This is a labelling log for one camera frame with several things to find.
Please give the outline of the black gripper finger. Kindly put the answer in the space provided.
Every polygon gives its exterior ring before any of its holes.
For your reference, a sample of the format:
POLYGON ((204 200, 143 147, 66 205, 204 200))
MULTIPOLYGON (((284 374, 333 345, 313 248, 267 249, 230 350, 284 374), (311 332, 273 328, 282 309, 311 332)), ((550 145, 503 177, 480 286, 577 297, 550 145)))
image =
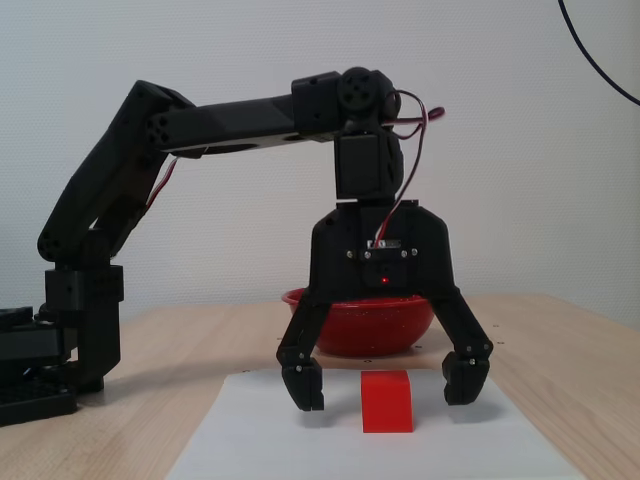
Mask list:
POLYGON ((430 303, 453 347, 442 362, 445 401, 450 406, 471 404, 488 376, 493 344, 459 292, 430 303))
POLYGON ((329 311, 329 303, 304 290, 276 351, 284 385, 304 412, 324 409, 322 367, 312 353, 329 311))

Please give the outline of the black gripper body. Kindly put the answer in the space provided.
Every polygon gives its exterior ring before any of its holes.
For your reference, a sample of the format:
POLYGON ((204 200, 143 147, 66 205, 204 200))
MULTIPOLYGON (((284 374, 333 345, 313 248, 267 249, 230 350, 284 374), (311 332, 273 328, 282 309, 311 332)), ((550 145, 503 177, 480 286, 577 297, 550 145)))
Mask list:
POLYGON ((419 295, 434 305, 457 304, 447 226, 404 201, 375 247, 374 234, 388 209, 342 203, 312 230, 309 284, 315 304, 419 295))

